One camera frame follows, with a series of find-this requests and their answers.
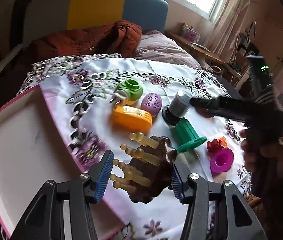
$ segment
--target metal screw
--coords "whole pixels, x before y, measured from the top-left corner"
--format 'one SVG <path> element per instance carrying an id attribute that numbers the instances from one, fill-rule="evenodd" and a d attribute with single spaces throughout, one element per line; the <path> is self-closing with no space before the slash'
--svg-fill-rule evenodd
<path id="1" fill-rule="evenodd" d="M 226 187 L 231 187 L 231 186 L 233 186 L 233 182 L 230 181 L 230 180 L 225 180 L 224 184 L 225 184 Z"/>
<path id="2" fill-rule="evenodd" d="M 89 178 L 89 175 L 88 175 L 87 173 L 82 173 L 82 174 L 80 175 L 80 178 L 81 178 L 81 179 L 88 179 L 88 178 Z"/>
<path id="3" fill-rule="evenodd" d="M 48 185 L 53 185 L 54 184 L 54 181 L 52 180 L 52 179 L 50 179 L 50 180 L 48 180 L 48 181 L 46 181 L 45 183 L 47 183 Z"/>
<path id="4" fill-rule="evenodd" d="M 197 179 L 199 179 L 199 175 L 198 175 L 197 173 L 192 173 L 192 174 L 190 174 L 189 176 L 190 176 L 190 178 L 191 178 L 192 180 L 197 180 Z"/>

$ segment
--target green cap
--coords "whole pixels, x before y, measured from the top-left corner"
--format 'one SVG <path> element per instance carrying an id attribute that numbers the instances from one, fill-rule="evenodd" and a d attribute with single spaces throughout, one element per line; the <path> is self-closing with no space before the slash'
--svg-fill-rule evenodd
<path id="1" fill-rule="evenodd" d="M 182 118 L 175 126 L 175 134 L 179 147 L 178 153 L 186 152 L 194 149 L 207 141 L 207 137 L 199 137 L 195 129 L 186 118 Z"/>
<path id="2" fill-rule="evenodd" d="M 138 82 L 134 79 L 127 79 L 121 82 L 116 90 L 123 90 L 128 95 L 128 101 L 137 101 L 143 93 L 143 88 L 138 84 Z"/>

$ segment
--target human hand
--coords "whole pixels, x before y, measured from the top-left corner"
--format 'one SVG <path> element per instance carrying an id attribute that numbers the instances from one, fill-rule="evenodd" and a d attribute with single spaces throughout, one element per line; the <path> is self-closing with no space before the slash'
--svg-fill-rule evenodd
<path id="1" fill-rule="evenodd" d="M 241 130 L 239 135 L 241 137 L 246 138 L 246 129 Z M 249 172 L 256 171 L 256 167 L 258 166 L 258 152 L 256 152 L 249 143 L 247 139 L 243 140 L 241 144 L 241 148 L 244 150 L 244 161 L 245 161 L 245 168 Z M 279 142 L 270 143 L 264 146 L 261 146 L 260 154 L 266 158 L 277 158 L 277 177 L 283 178 L 283 145 Z"/>

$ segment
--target headboard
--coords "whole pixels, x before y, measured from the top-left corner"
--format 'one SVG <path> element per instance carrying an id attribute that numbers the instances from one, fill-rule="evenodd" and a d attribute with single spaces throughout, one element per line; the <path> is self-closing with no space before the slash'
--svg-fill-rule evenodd
<path id="1" fill-rule="evenodd" d="M 51 32 L 84 29 L 127 20 L 143 30 L 164 32 L 163 0 L 34 0 L 24 19 L 23 47 Z"/>

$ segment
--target green and white plug-in device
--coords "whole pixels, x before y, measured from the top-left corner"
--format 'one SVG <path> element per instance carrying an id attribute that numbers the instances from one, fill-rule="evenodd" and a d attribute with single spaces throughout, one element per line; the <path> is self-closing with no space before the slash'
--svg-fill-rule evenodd
<path id="1" fill-rule="evenodd" d="M 143 88 L 136 80 L 127 79 L 121 82 L 115 92 L 112 94 L 112 99 L 109 103 L 117 105 L 133 105 L 143 93 Z"/>
<path id="2" fill-rule="evenodd" d="M 180 119 L 175 126 L 175 136 L 179 143 L 178 153 L 183 153 L 189 149 L 195 149 L 207 141 L 207 137 L 199 137 L 195 129 L 186 118 Z"/>

